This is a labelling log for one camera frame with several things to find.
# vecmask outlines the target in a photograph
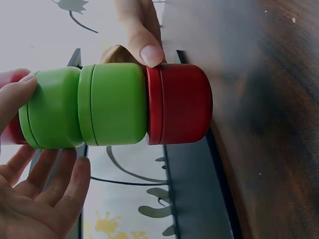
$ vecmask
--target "red cylindrical canister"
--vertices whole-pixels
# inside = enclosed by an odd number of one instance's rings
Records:
[[[9,83],[18,82],[29,73],[29,70],[23,68],[0,73],[0,89]],[[1,144],[27,143],[20,127],[18,114],[14,116],[9,125],[4,129],[0,136],[0,142]]]

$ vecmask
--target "wooden table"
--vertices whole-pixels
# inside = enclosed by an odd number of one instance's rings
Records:
[[[319,1],[167,0],[162,38],[210,79],[243,237],[319,238]]]

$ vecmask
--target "yellow splash print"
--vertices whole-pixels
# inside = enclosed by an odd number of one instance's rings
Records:
[[[108,239],[130,239],[129,236],[125,232],[117,232],[117,228],[119,227],[119,220],[122,218],[121,216],[110,219],[110,212],[106,212],[105,218],[101,218],[98,211],[95,211],[98,221],[95,225],[95,231],[103,232],[108,236]],[[89,232],[89,239],[93,239],[91,236],[91,228],[86,225],[86,229]],[[144,231],[141,232],[131,232],[133,236],[132,239],[149,239],[147,233]]]
[[[146,232],[131,232],[133,239],[149,239]]]
[[[91,234],[91,224],[84,221],[83,222],[83,231],[88,233],[88,239],[93,239],[92,234]]]

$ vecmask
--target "finger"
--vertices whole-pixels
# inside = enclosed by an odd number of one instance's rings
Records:
[[[34,75],[28,75],[19,82],[7,84],[0,89],[0,133],[10,123],[19,108],[30,100],[36,81]]]
[[[164,59],[164,52],[157,38],[143,26],[142,8],[135,1],[116,0],[120,26],[126,40],[123,45],[141,64],[154,67]]]
[[[65,230],[69,231],[78,219],[90,184],[90,162],[86,157],[76,160],[70,183],[54,207],[66,222]]]
[[[58,152],[58,149],[43,150],[28,178],[16,185],[14,189],[20,194],[32,199],[39,195],[39,193],[43,191],[50,176]]]
[[[75,149],[64,149],[56,168],[56,172],[47,190],[40,193],[34,200],[54,207],[63,197],[70,183],[73,166],[76,160]]]
[[[9,185],[13,186],[19,180],[25,167],[28,165],[35,149],[29,145],[22,146],[18,152],[5,165],[0,165],[0,175],[2,175]]]

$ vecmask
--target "fingernail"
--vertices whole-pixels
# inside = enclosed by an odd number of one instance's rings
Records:
[[[33,78],[35,78],[35,75],[27,75],[27,76],[23,77],[21,80],[19,80],[19,82],[27,82]]]
[[[154,45],[145,46],[140,55],[144,63],[149,67],[157,66],[163,60],[162,51]]]

